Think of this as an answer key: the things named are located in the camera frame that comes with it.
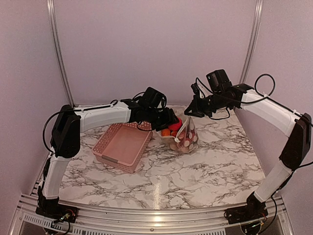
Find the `red toy ball fruit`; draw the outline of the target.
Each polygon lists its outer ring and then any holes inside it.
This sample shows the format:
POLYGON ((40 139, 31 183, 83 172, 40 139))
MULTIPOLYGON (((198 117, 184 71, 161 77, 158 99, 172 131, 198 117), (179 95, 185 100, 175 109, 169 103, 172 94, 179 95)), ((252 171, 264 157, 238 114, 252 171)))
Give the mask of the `red toy ball fruit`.
POLYGON ((169 125, 169 126, 168 126, 168 129, 169 129, 170 131, 178 131, 178 130, 182 127, 182 125, 183 125, 182 120, 181 120, 180 118, 178 118, 178 122, 169 125))

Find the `red cherry bunch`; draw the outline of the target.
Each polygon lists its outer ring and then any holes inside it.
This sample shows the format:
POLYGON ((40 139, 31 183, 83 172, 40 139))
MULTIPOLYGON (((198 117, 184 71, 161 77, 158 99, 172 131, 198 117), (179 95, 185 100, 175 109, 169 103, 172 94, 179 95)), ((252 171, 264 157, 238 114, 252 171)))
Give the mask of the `red cherry bunch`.
POLYGON ((174 142, 170 144, 172 150, 188 153, 194 150, 198 146, 198 134, 195 132, 185 132, 182 131, 178 135, 179 142, 174 142))

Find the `clear zip top bag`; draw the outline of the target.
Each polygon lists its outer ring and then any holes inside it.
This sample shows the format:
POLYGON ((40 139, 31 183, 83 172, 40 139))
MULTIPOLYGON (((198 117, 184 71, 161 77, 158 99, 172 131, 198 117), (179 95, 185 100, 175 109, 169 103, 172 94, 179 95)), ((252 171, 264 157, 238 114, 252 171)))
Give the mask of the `clear zip top bag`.
POLYGON ((167 128, 157 134, 170 149, 190 153, 198 147, 199 136, 195 124, 190 116, 180 114, 178 118, 181 120, 180 129, 174 131, 167 128))

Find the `pink perforated plastic basket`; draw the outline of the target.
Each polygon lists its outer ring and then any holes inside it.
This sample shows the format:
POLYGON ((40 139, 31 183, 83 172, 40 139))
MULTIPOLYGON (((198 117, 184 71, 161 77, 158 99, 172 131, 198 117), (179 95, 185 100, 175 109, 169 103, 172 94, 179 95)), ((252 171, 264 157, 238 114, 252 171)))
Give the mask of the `pink perforated plastic basket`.
POLYGON ((97 161, 133 173, 152 135, 148 122, 112 124, 91 151, 97 161))

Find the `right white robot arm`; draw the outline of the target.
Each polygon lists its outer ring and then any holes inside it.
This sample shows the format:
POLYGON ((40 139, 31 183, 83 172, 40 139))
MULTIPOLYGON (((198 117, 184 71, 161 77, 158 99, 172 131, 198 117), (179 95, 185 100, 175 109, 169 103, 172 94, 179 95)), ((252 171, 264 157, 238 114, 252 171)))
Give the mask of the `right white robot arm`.
POLYGON ((312 119, 309 114, 301 114, 274 100, 273 91, 264 94, 257 90, 256 84, 232 84, 225 70, 210 72, 206 79, 207 85, 199 78, 191 85, 194 95, 186 115, 212 118, 220 109, 235 108, 255 115, 283 137, 279 141, 282 149, 277 162, 242 209, 246 219, 253 219, 261 212, 261 205, 283 188, 298 169, 305 167, 303 160, 311 148, 312 119))

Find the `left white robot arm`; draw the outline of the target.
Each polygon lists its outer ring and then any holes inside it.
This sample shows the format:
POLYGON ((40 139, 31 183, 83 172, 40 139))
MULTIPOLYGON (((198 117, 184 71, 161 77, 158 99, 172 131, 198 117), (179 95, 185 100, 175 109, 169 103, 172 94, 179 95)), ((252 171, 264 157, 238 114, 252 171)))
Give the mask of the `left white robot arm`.
POLYGON ((81 133, 109 124, 144 121, 150 123, 152 130, 160 131, 179 121, 174 111, 166 105, 166 96, 148 87, 142 96, 133 99, 115 99, 110 104, 87 108, 64 105, 60 111, 52 114, 49 120, 56 120, 50 143, 44 144, 50 156, 38 186, 38 207, 52 218, 62 213, 59 187, 68 162, 80 150, 81 133))

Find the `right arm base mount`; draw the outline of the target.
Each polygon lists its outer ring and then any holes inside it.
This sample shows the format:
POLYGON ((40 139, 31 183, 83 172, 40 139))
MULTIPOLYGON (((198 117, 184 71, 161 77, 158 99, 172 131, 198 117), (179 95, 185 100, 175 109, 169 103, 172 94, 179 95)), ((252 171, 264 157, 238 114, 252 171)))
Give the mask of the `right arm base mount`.
POLYGON ((224 217, 229 224, 247 222, 268 216, 268 210, 265 206, 257 210, 250 210, 248 206, 239 206, 228 208, 224 211, 224 217))

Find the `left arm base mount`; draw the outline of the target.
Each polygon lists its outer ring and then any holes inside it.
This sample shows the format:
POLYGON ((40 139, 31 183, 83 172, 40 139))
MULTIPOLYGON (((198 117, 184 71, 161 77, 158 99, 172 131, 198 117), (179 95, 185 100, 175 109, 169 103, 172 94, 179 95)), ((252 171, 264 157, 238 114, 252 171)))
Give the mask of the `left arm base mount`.
POLYGON ((47 204, 44 206, 38 206, 36 208, 36 214, 54 219, 54 223, 63 221, 74 223, 77 218, 78 208, 62 205, 59 203, 47 204))

